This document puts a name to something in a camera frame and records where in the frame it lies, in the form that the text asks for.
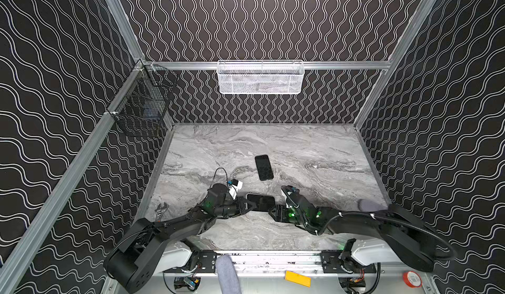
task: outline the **wavy patterned wall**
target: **wavy patterned wall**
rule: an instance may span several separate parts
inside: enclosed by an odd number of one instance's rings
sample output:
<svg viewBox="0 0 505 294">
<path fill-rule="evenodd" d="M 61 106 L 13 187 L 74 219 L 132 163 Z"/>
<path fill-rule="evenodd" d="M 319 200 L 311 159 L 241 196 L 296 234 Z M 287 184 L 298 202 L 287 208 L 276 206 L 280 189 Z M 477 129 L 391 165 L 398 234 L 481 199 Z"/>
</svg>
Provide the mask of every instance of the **wavy patterned wall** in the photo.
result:
<svg viewBox="0 0 505 294">
<path fill-rule="evenodd" d="M 505 0 L 438 0 L 362 129 L 393 202 L 456 247 L 441 293 L 505 292 Z"/>
<path fill-rule="evenodd" d="M 134 65 L 104 0 L 0 0 L 0 266 Z"/>
<path fill-rule="evenodd" d="M 379 73 L 306 71 L 299 94 L 247 95 L 219 93 L 215 71 L 184 71 L 169 96 L 169 112 L 180 123 L 352 124 Z"/>
<path fill-rule="evenodd" d="M 383 61 L 419 0 L 121 2 L 151 61 Z"/>
<path fill-rule="evenodd" d="M 112 128 L 15 293 L 100 293 L 103 261 L 133 223 L 163 139 Z"/>
</svg>

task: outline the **gray marble surface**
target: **gray marble surface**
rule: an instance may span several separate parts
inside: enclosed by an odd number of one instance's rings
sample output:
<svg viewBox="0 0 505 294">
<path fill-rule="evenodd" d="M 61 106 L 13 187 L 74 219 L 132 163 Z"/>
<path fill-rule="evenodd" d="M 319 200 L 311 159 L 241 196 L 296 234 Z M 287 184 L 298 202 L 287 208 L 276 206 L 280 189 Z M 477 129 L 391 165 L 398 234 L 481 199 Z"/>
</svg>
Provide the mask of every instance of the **gray marble surface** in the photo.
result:
<svg viewBox="0 0 505 294">
<path fill-rule="evenodd" d="M 258 155 L 269 156 L 273 180 L 259 180 Z M 281 203 L 281 185 L 293 185 L 316 206 L 356 210 L 362 198 L 386 205 L 351 126 L 178 125 L 146 217 L 154 220 L 161 201 L 169 204 L 162 220 L 185 214 L 205 197 L 218 167 L 243 182 L 239 195 L 269 195 Z M 222 170 L 215 181 L 225 182 Z M 191 239 L 222 250 L 330 250 L 349 237 L 313 236 L 267 213 L 250 212 L 217 220 Z"/>
</svg>

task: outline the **white mesh basket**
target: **white mesh basket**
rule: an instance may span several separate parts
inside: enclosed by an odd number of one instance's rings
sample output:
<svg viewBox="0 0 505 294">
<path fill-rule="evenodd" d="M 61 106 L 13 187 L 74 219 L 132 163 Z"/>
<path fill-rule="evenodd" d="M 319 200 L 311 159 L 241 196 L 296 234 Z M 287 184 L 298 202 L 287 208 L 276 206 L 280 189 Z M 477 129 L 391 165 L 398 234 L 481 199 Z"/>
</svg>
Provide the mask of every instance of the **white mesh basket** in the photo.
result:
<svg viewBox="0 0 505 294">
<path fill-rule="evenodd" d="M 223 94 L 298 94 L 304 80 L 302 61 L 218 61 Z"/>
</svg>

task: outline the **gray cloth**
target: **gray cloth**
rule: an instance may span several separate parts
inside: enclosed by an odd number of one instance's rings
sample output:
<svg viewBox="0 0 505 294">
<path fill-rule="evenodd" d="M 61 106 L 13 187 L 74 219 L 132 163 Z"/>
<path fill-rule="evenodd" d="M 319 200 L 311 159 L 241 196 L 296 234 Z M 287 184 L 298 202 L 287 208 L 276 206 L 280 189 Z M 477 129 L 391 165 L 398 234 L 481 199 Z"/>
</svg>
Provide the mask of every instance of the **gray cloth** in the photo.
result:
<svg viewBox="0 0 505 294">
<path fill-rule="evenodd" d="M 357 203 L 357 208 L 362 211 L 362 212 L 375 212 L 375 211 L 380 211 L 387 209 L 387 207 L 375 203 L 374 201 L 366 200 L 366 199 L 361 199 Z"/>
<path fill-rule="evenodd" d="M 229 255 L 219 256 L 216 260 L 216 272 L 223 294 L 242 294 L 237 272 Z"/>
</svg>

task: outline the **phone screen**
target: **phone screen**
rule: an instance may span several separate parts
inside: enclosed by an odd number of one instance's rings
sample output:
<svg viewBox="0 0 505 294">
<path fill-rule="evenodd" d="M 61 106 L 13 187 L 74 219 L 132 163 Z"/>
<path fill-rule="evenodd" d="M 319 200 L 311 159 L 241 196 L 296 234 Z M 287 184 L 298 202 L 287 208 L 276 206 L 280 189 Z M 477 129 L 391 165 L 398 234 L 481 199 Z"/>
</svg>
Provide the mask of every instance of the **phone screen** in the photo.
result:
<svg viewBox="0 0 505 294">
<path fill-rule="evenodd" d="M 272 171 L 272 166 L 270 165 L 268 155 L 256 156 L 255 160 L 257 173 L 260 176 L 260 180 L 265 181 L 273 179 L 274 172 Z"/>
</svg>

